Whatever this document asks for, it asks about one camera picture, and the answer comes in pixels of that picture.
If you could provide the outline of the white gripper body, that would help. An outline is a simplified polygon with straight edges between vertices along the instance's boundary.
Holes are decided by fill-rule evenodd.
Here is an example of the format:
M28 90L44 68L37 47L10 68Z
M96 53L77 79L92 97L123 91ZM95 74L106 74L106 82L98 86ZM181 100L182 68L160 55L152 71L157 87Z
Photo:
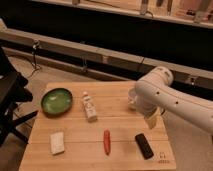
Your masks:
M157 108L156 111L150 115L144 118L146 124L150 129L153 129L157 125L157 118L160 116L160 109Z

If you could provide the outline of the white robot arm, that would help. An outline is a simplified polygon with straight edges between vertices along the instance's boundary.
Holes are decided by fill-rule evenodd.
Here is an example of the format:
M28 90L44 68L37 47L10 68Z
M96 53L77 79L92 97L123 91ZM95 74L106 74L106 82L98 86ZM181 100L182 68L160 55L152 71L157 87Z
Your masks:
M137 80L134 85L137 111L150 128L156 125L153 115L161 107L213 135L213 101L171 88L173 79L168 68L158 66Z

